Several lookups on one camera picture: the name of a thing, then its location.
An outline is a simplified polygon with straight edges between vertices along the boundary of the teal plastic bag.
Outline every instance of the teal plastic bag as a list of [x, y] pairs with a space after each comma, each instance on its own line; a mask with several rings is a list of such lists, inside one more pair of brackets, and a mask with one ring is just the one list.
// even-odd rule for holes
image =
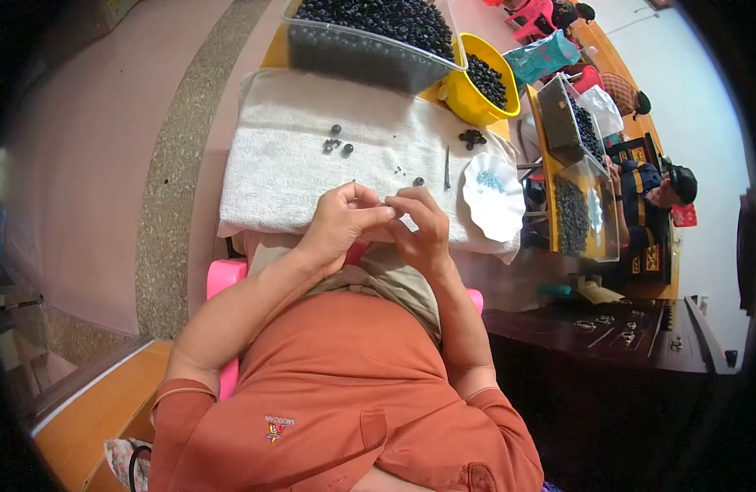
[[555, 73], [561, 67], [576, 64], [580, 60], [580, 51], [569, 41], [564, 32], [557, 29], [546, 38], [502, 55], [512, 68], [517, 88], [525, 84], [534, 84], [545, 75]]

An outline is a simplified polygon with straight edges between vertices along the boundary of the black cable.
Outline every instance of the black cable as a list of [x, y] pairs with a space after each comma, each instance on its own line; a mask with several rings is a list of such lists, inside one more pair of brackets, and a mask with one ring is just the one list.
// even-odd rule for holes
[[143, 451], [151, 452], [151, 448], [148, 446], [137, 446], [134, 451], [132, 451], [132, 457], [129, 458], [129, 491], [130, 492], [137, 492], [135, 490], [135, 463], [137, 463], [137, 457], [140, 455]]

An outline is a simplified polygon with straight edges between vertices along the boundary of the yellow bucket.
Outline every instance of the yellow bucket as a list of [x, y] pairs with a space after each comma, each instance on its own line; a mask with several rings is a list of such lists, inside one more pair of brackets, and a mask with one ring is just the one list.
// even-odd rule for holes
[[[452, 112], [477, 127], [517, 116], [521, 112], [521, 101], [517, 96], [515, 77], [510, 65], [493, 46], [482, 38], [466, 32], [460, 34], [466, 54], [475, 54], [496, 72], [501, 74], [501, 82], [506, 85], [506, 111], [485, 98], [471, 82], [466, 72], [452, 72], [446, 76], [439, 90], [439, 98], [444, 99]], [[454, 52], [454, 61], [462, 65], [460, 52]]]

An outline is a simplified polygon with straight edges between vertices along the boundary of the clear plastic bin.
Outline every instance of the clear plastic bin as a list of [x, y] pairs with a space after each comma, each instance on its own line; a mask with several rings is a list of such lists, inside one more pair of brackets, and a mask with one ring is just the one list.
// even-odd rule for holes
[[[581, 198], [573, 196], [565, 204], [560, 205], [558, 194], [565, 192], [560, 189], [560, 179], [573, 183], [580, 190]], [[583, 159], [561, 170], [553, 176], [557, 200], [557, 225], [558, 225], [558, 251], [563, 254], [579, 255], [595, 261], [618, 261], [619, 260], [619, 227], [616, 211], [616, 200], [613, 198], [610, 175], [590, 154]], [[577, 202], [582, 199], [585, 206]], [[576, 215], [585, 210], [587, 217], [584, 219], [585, 241], [577, 244], [574, 240], [567, 245], [567, 234], [572, 228], [577, 229]], [[577, 246], [579, 251], [572, 251], [567, 246]]]
[[301, 4], [302, 0], [289, 0], [282, 14], [291, 68], [411, 94], [424, 91], [453, 70], [468, 68], [449, 0], [438, 0], [435, 6], [452, 30], [454, 62], [372, 32], [294, 19]]
[[[547, 135], [547, 148], [564, 165], [572, 165], [583, 160], [584, 155], [591, 155], [583, 144], [583, 136], [577, 126], [575, 110], [567, 94], [577, 101], [580, 93], [575, 90], [563, 75], [558, 73], [550, 82], [540, 89], [540, 109], [542, 124]], [[605, 145], [599, 133], [597, 120], [591, 116], [591, 127], [597, 138], [597, 147], [605, 155]]]

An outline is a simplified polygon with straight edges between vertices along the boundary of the khaki pants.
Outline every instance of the khaki pants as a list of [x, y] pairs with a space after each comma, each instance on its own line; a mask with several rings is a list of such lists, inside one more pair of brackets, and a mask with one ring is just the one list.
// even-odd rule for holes
[[[247, 276], [263, 270], [266, 265], [295, 248], [301, 240], [302, 236], [293, 234], [262, 235]], [[306, 295], [331, 290], [350, 290], [401, 305], [419, 320], [436, 346], [441, 343], [438, 303], [432, 289], [418, 270], [403, 261], [393, 243], [371, 242], [358, 266], [345, 265]]]

